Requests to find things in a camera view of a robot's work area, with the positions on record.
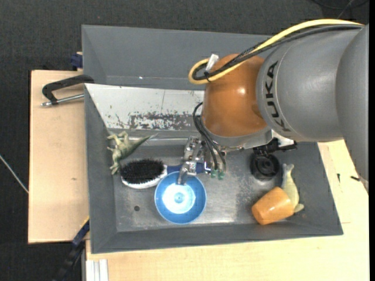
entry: hair brush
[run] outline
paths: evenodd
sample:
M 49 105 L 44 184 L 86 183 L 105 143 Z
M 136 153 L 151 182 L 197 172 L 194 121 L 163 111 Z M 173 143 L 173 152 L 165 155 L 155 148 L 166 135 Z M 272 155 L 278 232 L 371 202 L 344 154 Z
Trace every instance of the hair brush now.
M 139 159 L 128 162 L 120 169 L 122 183 L 132 189 L 147 189 L 156 186 L 166 175 L 179 172 L 182 165 L 167 166 L 161 160 Z M 203 171 L 197 163 L 197 173 Z

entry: wooden table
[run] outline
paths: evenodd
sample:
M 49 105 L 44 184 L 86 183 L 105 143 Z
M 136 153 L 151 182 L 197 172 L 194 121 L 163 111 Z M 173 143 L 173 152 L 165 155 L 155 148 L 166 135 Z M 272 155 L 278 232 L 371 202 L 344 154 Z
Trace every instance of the wooden table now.
M 32 72 L 29 243 L 69 241 L 88 215 L 83 103 L 40 107 L 44 84 L 77 74 Z M 343 141 L 319 148 L 342 236 L 95 255 L 87 241 L 86 259 L 108 259 L 110 281 L 369 280 L 369 196 Z

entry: black bristles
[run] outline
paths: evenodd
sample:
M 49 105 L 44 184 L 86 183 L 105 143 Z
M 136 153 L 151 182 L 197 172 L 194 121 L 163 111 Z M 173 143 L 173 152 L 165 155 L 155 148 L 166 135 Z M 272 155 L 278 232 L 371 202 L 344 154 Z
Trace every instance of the black bristles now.
M 120 170 L 121 177 L 128 183 L 146 183 L 159 177 L 164 171 L 161 160 L 141 159 L 133 160 Z

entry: metal clamp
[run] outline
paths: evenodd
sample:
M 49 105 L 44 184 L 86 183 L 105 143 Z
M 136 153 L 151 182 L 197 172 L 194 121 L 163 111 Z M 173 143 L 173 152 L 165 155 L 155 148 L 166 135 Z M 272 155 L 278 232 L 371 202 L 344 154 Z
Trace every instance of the metal clamp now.
M 203 165 L 204 153 L 202 141 L 190 136 L 184 149 L 183 165 L 178 175 L 177 184 L 185 184 L 189 176 L 197 175 L 197 163 Z
M 79 75 L 76 77 L 67 78 L 64 80 L 59 80 L 56 82 L 46 84 L 42 89 L 42 93 L 49 101 L 41 103 L 41 106 L 57 105 L 59 103 L 83 98 L 84 95 L 80 94 L 67 98 L 57 99 L 52 93 L 53 91 L 60 90 L 61 88 L 71 87 L 73 85 L 77 85 L 80 83 L 94 83 L 94 80 L 88 75 Z

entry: yellow cable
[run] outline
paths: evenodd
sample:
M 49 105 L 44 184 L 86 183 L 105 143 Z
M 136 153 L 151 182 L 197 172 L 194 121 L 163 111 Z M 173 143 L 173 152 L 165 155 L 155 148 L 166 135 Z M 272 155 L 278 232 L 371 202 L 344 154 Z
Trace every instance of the yellow cable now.
M 257 50 L 260 50 L 260 49 L 263 49 L 275 42 L 277 42 L 278 40 L 282 39 L 283 37 L 286 37 L 287 35 L 290 35 L 291 33 L 293 32 L 296 32 L 296 31 L 299 31 L 301 29 L 305 29 L 305 28 L 310 28 L 310 27 L 313 27 L 313 26 L 319 26 L 319 25 L 337 25 L 337 24 L 348 24 L 348 25 L 363 25 L 363 24 L 360 24 L 360 23 L 356 23 L 356 22 L 351 22 L 351 21 L 346 21 L 346 20 L 337 20 L 337 19 L 320 19 L 320 20 L 312 20 L 312 21 L 307 21 L 307 22 L 304 22 L 304 23 L 300 23 L 300 24 L 297 24 L 295 26 L 292 26 L 288 29 L 285 29 L 284 31 L 278 33 L 277 35 L 271 37 L 270 39 L 266 40 L 263 44 L 259 45 L 257 48 L 255 48 L 253 52 L 257 51 Z M 199 67 L 201 66 L 202 64 L 205 64 L 209 61 L 209 59 L 203 59 L 201 61 L 198 61 L 190 70 L 189 72 L 189 81 L 193 84 L 205 84 L 205 83 L 208 83 L 207 80 L 195 80 L 193 78 L 193 72 Z M 238 68 L 242 63 L 239 63 L 239 64 L 236 64 L 235 66 L 233 67 L 230 67 L 228 68 L 227 70 L 225 71 L 222 71 L 220 72 L 219 74 L 215 75 L 215 76 L 212 76 L 210 77 L 210 81 L 215 81 L 219 78 L 221 78 L 222 76 L 224 76 L 225 74 L 235 70 L 236 68 Z

